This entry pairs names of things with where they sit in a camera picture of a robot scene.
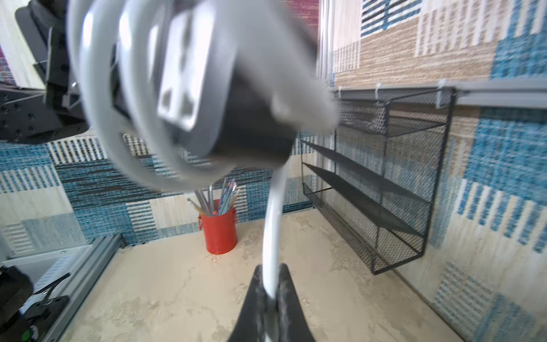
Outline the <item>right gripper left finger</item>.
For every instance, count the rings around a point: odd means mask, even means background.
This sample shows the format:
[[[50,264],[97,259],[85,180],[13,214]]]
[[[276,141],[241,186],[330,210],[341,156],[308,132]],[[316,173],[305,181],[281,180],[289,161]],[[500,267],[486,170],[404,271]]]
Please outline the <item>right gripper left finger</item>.
[[[262,265],[258,265],[249,283],[242,308],[228,342],[264,341],[264,315],[267,296],[262,282]]]

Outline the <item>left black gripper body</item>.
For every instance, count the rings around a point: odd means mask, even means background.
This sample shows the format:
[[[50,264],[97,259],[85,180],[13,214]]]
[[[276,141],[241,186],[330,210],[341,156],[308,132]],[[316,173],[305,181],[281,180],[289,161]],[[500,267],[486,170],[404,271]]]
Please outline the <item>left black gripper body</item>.
[[[68,58],[67,1],[1,2],[1,142],[49,143],[89,129]]]

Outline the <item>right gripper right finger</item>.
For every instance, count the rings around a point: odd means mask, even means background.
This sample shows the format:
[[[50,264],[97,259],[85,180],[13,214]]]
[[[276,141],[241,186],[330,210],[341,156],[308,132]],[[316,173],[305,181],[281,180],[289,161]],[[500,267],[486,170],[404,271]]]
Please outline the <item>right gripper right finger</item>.
[[[279,340],[283,342],[315,342],[287,264],[279,266],[277,290]]]

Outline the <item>black power strip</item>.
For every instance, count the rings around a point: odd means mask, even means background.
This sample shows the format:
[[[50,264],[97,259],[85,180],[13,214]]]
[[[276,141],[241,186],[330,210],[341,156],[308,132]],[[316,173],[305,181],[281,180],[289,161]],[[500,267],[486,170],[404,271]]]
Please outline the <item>black power strip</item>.
[[[127,1],[115,26],[128,114],[165,162],[276,168],[300,126],[332,125],[316,42],[279,1]]]

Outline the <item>red pen cup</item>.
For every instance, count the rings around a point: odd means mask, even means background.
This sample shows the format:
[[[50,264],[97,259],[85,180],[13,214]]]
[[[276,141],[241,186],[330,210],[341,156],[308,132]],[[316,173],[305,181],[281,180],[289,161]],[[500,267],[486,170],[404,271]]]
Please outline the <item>red pen cup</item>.
[[[210,254],[223,255],[235,248],[238,242],[236,224],[235,206],[226,214],[219,216],[208,217],[199,214],[199,229],[205,234],[205,244]]]

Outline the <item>pens in red cup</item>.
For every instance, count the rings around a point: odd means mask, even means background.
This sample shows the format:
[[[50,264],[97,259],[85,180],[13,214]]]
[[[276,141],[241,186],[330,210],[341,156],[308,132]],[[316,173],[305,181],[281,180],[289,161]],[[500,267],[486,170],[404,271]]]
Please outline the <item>pens in red cup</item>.
[[[195,190],[195,199],[187,198],[187,204],[205,217],[219,217],[236,210],[236,201],[240,193],[237,181],[225,178],[219,189],[212,185],[203,190]]]

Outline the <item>aluminium front rail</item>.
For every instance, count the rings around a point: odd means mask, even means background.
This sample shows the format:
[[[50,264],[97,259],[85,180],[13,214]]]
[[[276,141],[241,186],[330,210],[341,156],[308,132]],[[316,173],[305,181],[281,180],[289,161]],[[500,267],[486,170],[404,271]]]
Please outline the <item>aluminium front rail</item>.
[[[1,258],[1,340],[59,341],[116,252],[121,235]]]

